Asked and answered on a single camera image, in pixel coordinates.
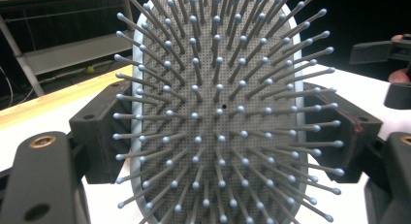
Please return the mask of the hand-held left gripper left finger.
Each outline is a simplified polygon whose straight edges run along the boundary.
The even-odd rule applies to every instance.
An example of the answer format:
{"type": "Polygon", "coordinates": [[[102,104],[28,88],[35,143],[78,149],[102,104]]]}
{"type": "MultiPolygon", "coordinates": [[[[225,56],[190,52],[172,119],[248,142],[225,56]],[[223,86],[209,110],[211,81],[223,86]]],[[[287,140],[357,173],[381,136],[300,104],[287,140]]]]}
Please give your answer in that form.
{"type": "Polygon", "coordinates": [[[131,147],[129,139],[113,138],[131,132],[130,119],[114,117],[132,111],[132,104],[118,100],[117,94],[130,96],[131,83],[121,80],[108,85],[69,120],[75,143],[87,150],[90,167],[85,177],[89,184],[115,183],[124,164],[115,156],[128,153],[131,147]]]}

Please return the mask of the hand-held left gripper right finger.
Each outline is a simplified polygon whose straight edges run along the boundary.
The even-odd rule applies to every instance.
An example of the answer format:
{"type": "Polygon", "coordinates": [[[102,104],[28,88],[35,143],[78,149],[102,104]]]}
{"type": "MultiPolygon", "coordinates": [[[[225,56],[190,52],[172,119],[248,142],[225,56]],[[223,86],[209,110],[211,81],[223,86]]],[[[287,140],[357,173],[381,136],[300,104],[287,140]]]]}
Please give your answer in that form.
{"type": "Polygon", "coordinates": [[[356,183],[362,173],[381,181],[383,160],[375,146],[381,144],[378,133],[382,121],[336,93],[320,93],[304,99],[306,107],[331,103],[337,103],[337,108],[305,115],[306,124],[322,124],[320,131],[307,133],[306,140],[309,143],[342,141],[343,146],[319,146],[322,155],[316,161],[321,166],[342,169],[343,176],[327,173],[330,180],[338,183],[356,183]]]}

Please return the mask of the light blue hairbrush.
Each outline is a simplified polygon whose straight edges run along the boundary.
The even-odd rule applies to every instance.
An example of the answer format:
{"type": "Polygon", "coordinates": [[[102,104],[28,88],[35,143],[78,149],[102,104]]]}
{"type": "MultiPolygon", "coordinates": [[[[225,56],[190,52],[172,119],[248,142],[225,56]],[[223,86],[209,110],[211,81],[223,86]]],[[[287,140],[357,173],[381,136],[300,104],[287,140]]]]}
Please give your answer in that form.
{"type": "Polygon", "coordinates": [[[339,140],[309,142],[332,109],[305,54],[314,0],[147,0],[133,21],[132,125],[124,154],[142,224],[300,224],[315,210],[315,158],[339,140]]]}

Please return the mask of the white metal desk frame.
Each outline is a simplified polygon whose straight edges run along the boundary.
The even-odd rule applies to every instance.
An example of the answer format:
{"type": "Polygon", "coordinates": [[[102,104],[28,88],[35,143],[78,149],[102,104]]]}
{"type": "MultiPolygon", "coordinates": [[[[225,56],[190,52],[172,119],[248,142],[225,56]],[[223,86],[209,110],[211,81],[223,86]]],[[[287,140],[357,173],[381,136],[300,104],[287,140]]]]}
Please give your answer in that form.
{"type": "Polygon", "coordinates": [[[114,35],[131,33],[119,12],[133,15],[127,0],[0,0],[0,55],[42,96],[39,76],[131,47],[114,35]]]}

